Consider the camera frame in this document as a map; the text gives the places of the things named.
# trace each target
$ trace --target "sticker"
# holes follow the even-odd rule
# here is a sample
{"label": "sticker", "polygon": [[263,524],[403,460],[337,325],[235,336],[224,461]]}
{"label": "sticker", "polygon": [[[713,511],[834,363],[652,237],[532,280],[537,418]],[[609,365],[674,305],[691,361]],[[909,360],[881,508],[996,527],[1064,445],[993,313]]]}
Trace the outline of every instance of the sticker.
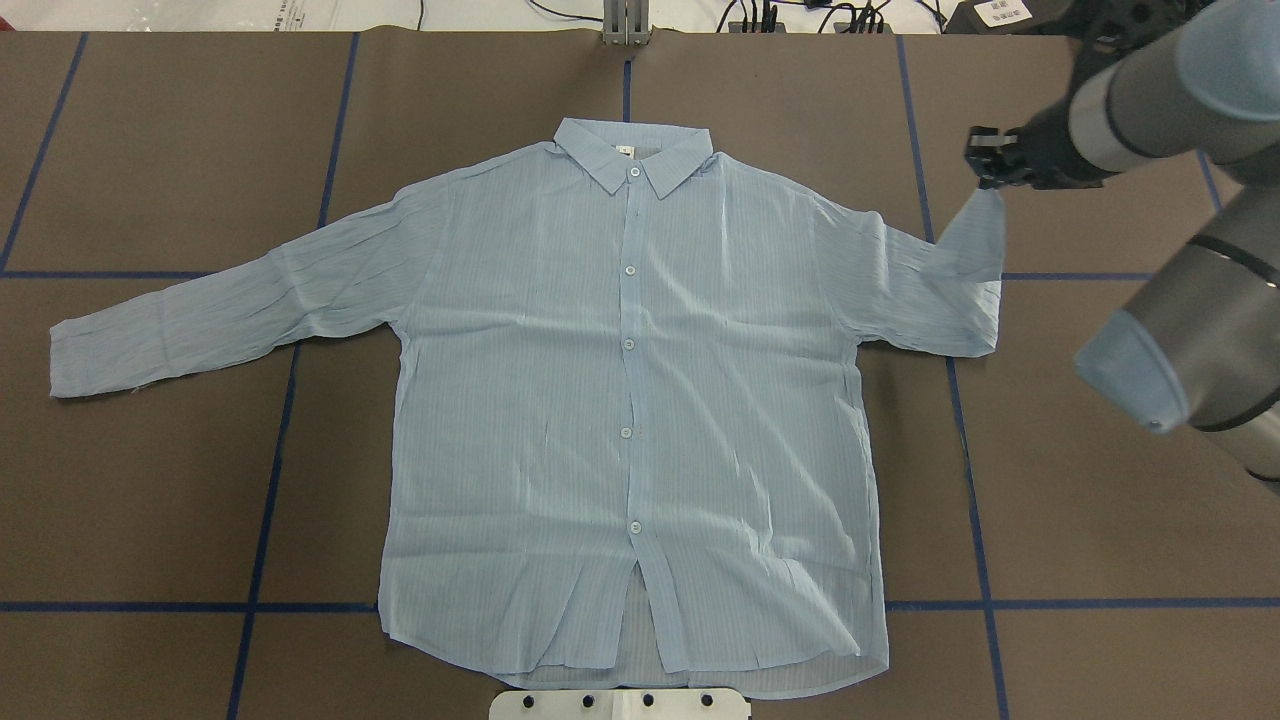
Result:
{"label": "sticker", "polygon": [[1023,0],[991,0],[973,6],[987,27],[1007,26],[1032,19],[1032,12]]}
{"label": "sticker", "polygon": [[282,0],[280,10],[275,14],[275,32],[302,29],[307,22],[306,0]]}

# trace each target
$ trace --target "button placket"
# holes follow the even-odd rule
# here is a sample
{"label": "button placket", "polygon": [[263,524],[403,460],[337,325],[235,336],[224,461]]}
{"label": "button placket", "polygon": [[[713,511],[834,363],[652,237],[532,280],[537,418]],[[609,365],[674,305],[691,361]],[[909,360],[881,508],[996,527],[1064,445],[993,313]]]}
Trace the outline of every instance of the button placket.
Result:
{"label": "button placket", "polygon": [[[639,178],[643,176],[643,170],[639,167],[632,165],[627,170],[628,178]],[[645,565],[645,552],[644,546],[648,542],[644,538],[646,534],[641,534],[643,521],[646,521],[645,509],[650,503],[649,491],[650,479],[645,473],[645,455],[646,447],[644,442],[644,427],[645,427],[645,414],[644,414],[644,366],[643,359],[639,352],[635,352],[637,347],[637,338],[641,337],[641,318],[643,313],[643,295],[641,288],[644,287],[644,273],[640,268],[643,266],[643,247],[644,247],[644,222],[645,222],[645,209],[649,201],[649,195],[653,192],[648,183],[644,182],[627,182],[625,191],[627,193],[626,214],[622,218],[622,249],[621,256],[618,259],[618,265],[621,269],[620,278],[620,327],[618,327],[618,343],[622,346],[622,364],[626,374],[627,382],[627,395],[631,406],[631,416],[626,418],[621,423],[618,429],[618,437],[625,442],[625,452],[628,460],[628,483],[627,483],[627,530],[632,544],[636,546],[636,551],[641,560],[641,566]]]}

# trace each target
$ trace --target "wrinkled fabric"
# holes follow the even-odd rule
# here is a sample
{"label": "wrinkled fabric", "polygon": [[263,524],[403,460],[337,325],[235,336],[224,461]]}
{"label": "wrinkled fabric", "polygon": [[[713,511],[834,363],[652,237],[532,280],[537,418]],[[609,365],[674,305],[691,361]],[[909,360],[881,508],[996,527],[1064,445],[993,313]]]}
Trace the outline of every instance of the wrinkled fabric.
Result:
{"label": "wrinkled fabric", "polygon": [[393,638],[520,685],[799,697],[888,666],[858,345],[991,352],[1004,249],[995,191],[931,245],[704,129],[566,119],[59,323],[51,395],[387,323]]}

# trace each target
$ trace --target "button-up shirt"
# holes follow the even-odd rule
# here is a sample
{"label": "button-up shirt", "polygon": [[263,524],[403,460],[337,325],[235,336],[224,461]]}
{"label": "button-up shirt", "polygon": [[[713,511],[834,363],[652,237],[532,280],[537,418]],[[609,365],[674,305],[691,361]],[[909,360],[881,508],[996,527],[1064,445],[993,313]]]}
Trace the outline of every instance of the button-up shirt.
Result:
{"label": "button-up shirt", "polygon": [[704,129],[566,119],[59,323],[52,395],[387,323],[387,633],[531,687],[812,694],[888,664],[858,345],[989,352],[1002,258],[993,191],[931,245]]}

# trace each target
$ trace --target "cable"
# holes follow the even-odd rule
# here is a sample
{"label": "cable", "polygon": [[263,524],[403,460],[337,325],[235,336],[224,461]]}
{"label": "cable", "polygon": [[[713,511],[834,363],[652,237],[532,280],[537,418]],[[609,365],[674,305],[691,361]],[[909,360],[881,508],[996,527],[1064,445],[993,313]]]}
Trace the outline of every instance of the cable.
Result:
{"label": "cable", "polygon": [[550,14],[558,17],[558,18],[568,18],[571,20],[591,20],[591,22],[596,22],[596,23],[603,23],[604,22],[604,18],[593,18],[590,15],[575,15],[572,13],[561,13],[559,10],[552,10],[547,5],[543,5],[541,3],[538,3],[538,0],[527,0],[527,1],[534,8],[538,8],[539,10],[541,10],[544,13],[550,13]]}
{"label": "cable", "polygon": [[938,23],[938,32],[942,32],[947,24],[947,17],[942,14],[942,4],[940,0],[933,0],[933,5],[929,5],[925,0],[915,0],[915,4],[923,6],[931,15],[933,15],[933,22]]}
{"label": "cable", "polygon": [[818,33],[819,35],[822,35],[822,31],[827,29],[827,20],[831,19],[831,15],[835,15],[836,10],[840,10],[840,9],[849,10],[849,23],[850,24],[852,24],[854,20],[858,19],[858,8],[855,8],[852,3],[837,3],[837,4],[832,5],[829,10],[827,10],[827,17],[822,18],[822,24],[818,26]]}
{"label": "cable", "polygon": [[831,20],[831,15],[836,14],[837,10],[849,10],[849,27],[841,32],[859,33],[863,32],[863,28],[867,28],[865,32],[870,33],[874,32],[872,28],[877,24],[881,26],[879,32],[883,32],[884,15],[881,14],[881,10],[883,10],[884,5],[888,5],[890,3],[892,3],[892,0],[884,0],[879,5],[872,5],[870,0],[867,0],[867,4],[861,8],[855,6],[852,3],[838,3],[832,5],[831,9],[827,10],[827,17],[822,18],[822,24],[818,26],[818,32],[820,33],[827,29],[827,22]]}
{"label": "cable", "polygon": [[724,20],[728,19],[728,12],[733,9],[739,0],[728,0],[728,5],[724,5],[724,12],[721,13],[721,22],[716,23],[716,32],[724,29]]}

